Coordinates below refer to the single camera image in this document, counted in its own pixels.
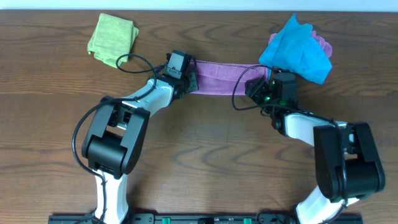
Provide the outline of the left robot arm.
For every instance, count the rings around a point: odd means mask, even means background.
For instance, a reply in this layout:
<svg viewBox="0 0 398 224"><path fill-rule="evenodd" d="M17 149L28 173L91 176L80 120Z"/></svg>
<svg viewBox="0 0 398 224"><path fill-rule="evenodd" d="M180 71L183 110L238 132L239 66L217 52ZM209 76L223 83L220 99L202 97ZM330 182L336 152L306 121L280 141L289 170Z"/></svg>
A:
<svg viewBox="0 0 398 224"><path fill-rule="evenodd" d="M83 141L85 169L97 184L93 223L123 223L129 213L128 175L142 152L149 119L173 101L198 90L194 57L170 58L135 93L122 98L104 97L87 112L93 120Z"/></svg>

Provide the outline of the purple microfibre cloth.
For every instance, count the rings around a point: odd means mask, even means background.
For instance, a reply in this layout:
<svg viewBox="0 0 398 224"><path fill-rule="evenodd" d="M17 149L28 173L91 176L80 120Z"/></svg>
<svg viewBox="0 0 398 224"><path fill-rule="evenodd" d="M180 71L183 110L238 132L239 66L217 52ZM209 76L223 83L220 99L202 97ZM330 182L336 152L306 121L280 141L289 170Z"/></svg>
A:
<svg viewBox="0 0 398 224"><path fill-rule="evenodd" d="M198 95L231 96L238 78L251 64L216 63L197 60ZM268 79L269 70L266 67L256 67L248 70L240 79L235 95L245 95L245 83L255 78Z"/></svg>

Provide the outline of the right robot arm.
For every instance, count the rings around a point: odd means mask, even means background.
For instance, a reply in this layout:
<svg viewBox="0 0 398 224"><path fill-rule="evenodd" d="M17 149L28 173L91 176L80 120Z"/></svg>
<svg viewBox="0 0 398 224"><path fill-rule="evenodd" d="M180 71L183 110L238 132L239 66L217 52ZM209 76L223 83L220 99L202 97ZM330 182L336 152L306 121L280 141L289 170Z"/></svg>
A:
<svg viewBox="0 0 398 224"><path fill-rule="evenodd" d="M282 74L255 78L245 94L268 115L281 135L314 148L317 186L284 223L333 223L348 206L380 192L386 176L368 123L347 123L298 107L297 81Z"/></svg>

